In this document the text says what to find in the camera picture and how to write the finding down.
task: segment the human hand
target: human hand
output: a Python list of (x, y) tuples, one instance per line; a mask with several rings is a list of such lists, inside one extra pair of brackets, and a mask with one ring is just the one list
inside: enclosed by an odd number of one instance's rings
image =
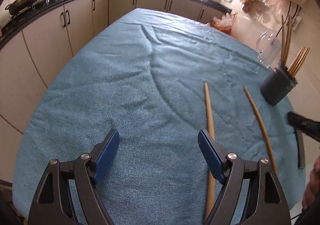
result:
[(316, 159), (313, 170), (310, 173), (310, 182), (304, 192), (302, 207), (306, 210), (316, 200), (316, 194), (320, 191), (320, 156)]

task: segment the wok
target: wok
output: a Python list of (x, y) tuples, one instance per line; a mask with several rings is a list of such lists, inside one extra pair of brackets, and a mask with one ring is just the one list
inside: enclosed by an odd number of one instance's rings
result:
[(5, 7), (5, 10), (9, 10), (10, 15), (14, 16), (19, 13), (22, 9), (30, 6), (37, 0), (16, 0)]

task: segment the black cup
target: black cup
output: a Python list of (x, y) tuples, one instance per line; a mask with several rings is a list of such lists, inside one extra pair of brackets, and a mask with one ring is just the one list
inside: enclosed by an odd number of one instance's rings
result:
[(279, 62), (260, 85), (261, 94), (271, 106), (277, 105), (298, 84), (287, 71)]

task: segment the blue tablecloth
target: blue tablecloth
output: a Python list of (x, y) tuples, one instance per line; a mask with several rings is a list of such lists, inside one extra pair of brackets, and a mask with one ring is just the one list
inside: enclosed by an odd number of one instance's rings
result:
[[(208, 82), (216, 140), (242, 159), (268, 157), (243, 86), (265, 122), (289, 207), (299, 201), (305, 171), (285, 114), (287, 98), (269, 106), (259, 85), (269, 71), (236, 39), (176, 15), (136, 9), (91, 42), (51, 84), (24, 133), (13, 201), (28, 216), (39, 179), (52, 158), (90, 152), (111, 128), (121, 142), (98, 191), (115, 224), (202, 224), (207, 165), (197, 144), (206, 128)], [(75, 185), (71, 191), (76, 195)], [(216, 197), (220, 185), (216, 186)], [(244, 186), (234, 222), (246, 197)], [(86, 223), (73, 197), (78, 219)]]

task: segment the glass mug handle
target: glass mug handle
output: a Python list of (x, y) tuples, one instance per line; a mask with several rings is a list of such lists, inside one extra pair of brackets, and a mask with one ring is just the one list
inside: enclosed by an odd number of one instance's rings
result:
[(260, 42), (264, 37), (266, 37), (266, 35), (267, 35), (267, 32), (264, 32), (262, 35), (259, 36), (259, 38), (258, 38), (258, 40), (256, 42), (256, 51), (259, 52), (259, 53), (262, 52), (262, 50), (260, 50), (260, 48), (259, 48)]

